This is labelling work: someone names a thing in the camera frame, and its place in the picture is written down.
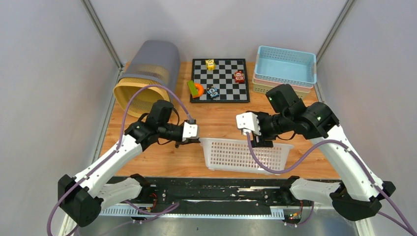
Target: white wall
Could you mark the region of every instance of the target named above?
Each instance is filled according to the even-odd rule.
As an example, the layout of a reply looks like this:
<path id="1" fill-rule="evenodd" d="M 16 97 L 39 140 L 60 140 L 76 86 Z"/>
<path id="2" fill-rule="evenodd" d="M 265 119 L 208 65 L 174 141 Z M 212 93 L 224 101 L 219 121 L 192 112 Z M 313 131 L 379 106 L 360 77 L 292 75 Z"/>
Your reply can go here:
<path id="1" fill-rule="evenodd" d="M 317 53 L 346 0 L 91 0 L 123 62 L 149 39 L 181 60 L 246 58 L 261 45 Z"/>
<path id="2" fill-rule="evenodd" d="M 397 187 L 394 201 L 417 229 L 417 2 L 357 1 L 318 68 L 325 101 L 369 167 Z M 396 216 L 388 204 L 383 212 Z M 405 236 L 382 217 L 378 236 Z"/>
<path id="3" fill-rule="evenodd" d="M 0 235 L 46 235 L 58 179 L 92 161 L 117 69 L 79 0 L 1 1 L 0 22 Z"/>

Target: checkered board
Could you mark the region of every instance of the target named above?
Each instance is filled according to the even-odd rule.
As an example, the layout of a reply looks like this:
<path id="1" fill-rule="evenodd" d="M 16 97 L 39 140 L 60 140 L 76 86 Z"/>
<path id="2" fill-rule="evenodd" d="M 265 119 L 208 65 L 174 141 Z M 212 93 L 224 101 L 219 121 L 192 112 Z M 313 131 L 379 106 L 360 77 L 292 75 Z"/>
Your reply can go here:
<path id="1" fill-rule="evenodd" d="M 249 102 L 249 85 L 246 72 L 245 59 L 214 59 L 216 68 L 207 70 L 206 59 L 193 59 L 193 71 L 191 80 L 201 84 L 204 94 L 200 97 L 192 98 L 190 102 Z M 238 84 L 233 79 L 236 71 L 242 71 L 245 75 L 245 83 Z M 219 96 L 210 99 L 207 94 L 207 87 L 215 87 Z"/>

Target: robotic arm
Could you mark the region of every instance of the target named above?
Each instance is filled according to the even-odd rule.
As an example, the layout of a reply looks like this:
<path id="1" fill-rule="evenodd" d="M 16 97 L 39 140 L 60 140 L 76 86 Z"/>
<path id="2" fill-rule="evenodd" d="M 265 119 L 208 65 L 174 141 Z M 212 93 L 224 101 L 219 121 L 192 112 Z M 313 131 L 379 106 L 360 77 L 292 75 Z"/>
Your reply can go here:
<path id="1" fill-rule="evenodd" d="M 339 214 L 351 221 L 374 216 L 382 207 L 380 200 L 384 199 L 374 185 L 380 186 L 388 196 L 395 191 L 395 186 L 392 182 L 382 181 L 365 165 L 376 183 L 373 185 L 369 181 L 360 165 L 348 153 L 356 151 L 332 110 L 321 102 L 306 107 L 290 85 L 277 86 L 267 92 L 266 96 L 277 114 L 247 112 L 236 116 L 242 134 L 252 133 L 251 144 L 254 148 L 272 147 L 272 140 L 289 131 L 294 131 L 294 135 L 301 134 L 313 144 L 331 139 L 350 147 L 350 150 L 344 150 L 333 143 L 319 147 L 339 173 L 341 183 L 323 183 L 292 176 L 281 187 L 284 190 L 283 199 L 287 203 L 298 199 L 333 206 Z"/>
<path id="2" fill-rule="evenodd" d="M 150 145 L 156 143 L 159 138 L 175 141 L 177 148 L 180 145 L 199 143 L 199 128 L 195 121 L 186 120 L 181 125 L 168 123 L 173 110 L 176 112 L 172 103 L 164 100 L 157 101 L 149 114 L 144 114 L 125 130 L 122 144 L 118 150 L 116 147 L 119 143 L 116 143 L 103 157 L 85 170 L 74 177 L 64 175 L 58 181 L 59 199 L 77 181 L 85 178 L 84 182 L 75 188 L 60 205 L 80 227 L 93 222 L 102 210 L 125 200 L 139 197 L 142 189 L 150 186 L 139 174 L 132 175 L 116 184 L 106 183 L 129 160 L 141 154 Z M 112 158 L 102 164 L 93 175 L 87 177 L 87 173 L 97 168 L 105 157 L 114 151 L 116 153 Z"/>

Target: cylindrical bin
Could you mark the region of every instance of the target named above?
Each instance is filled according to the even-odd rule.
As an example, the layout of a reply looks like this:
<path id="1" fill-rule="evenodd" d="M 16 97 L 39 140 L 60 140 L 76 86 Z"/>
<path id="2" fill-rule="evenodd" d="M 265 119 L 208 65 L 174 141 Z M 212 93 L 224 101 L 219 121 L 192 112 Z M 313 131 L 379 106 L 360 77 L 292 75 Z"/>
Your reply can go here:
<path id="1" fill-rule="evenodd" d="M 146 85 L 163 85 L 175 91 L 180 59 L 178 48 L 170 42 L 148 40 L 143 43 L 113 92 L 123 110 L 130 98 Z M 141 92 L 133 100 L 127 113 L 140 117 L 148 113 L 157 100 L 172 100 L 166 90 L 151 87 Z"/>

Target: wooden table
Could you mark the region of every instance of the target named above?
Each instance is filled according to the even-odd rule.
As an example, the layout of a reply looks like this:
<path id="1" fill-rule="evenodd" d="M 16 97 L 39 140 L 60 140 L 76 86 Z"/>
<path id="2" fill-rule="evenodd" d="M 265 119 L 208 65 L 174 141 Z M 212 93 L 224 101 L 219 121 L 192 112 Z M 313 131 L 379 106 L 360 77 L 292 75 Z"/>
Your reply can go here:
<path id="1" fill-rule="evenodd" d="M 246 64 L 248 76 L 252 78 L 255 63 Z M 177 89 L 175 93 L 183 101 L 193 118 L 200 127 L 200 137 L 226 138 L 246 140 L 236 128 L 236 115 L 247 110 L 274 113 L 264 94 L 252 92 L 252 80 L 249 80 L 250 102 L 249 103 L 190 103 L 186 81 L 191 79 L 191 62 L 181 63 Z M 306 105 L 317 101 L 315 91 L 304 98 Z M 175 108 L 180 115 L 180 122 L 186 119 L 185 113 L 177 101 Z M 121 118 L 123 110 L 116 103 L 107 129 L 101 155 L 104 154 L 119 139 Z M 125 129 L 137 118 L 128 117 Z M 172 115 L 172 123 L 177 122 L 177 117 Z M 291 134 L 282 135 L 289 138 Z M 278 140 L 276 142 L 294 145 L 287 160 L 286 167 L 294 164 L 312 144 L 302 136 L 296 135 L 291 141 Z M 296 175 L 303 178 L 339 178 L 336 171 L 325 159 L 319 150 L 312 152 L 295 170 L 280 176 L 249 174 L 227 171 L 209 170 L 204 161 L 203 148 L 199 144 L 189 144 L 175 148 L 174 144 L 159 146 L 154 144 L 144 153 L 127 163 L 117 175 L 128 176 L 139 173 L 143 176 L 160 177 L 233 177 L 233 178 L 288 178 Z"/>

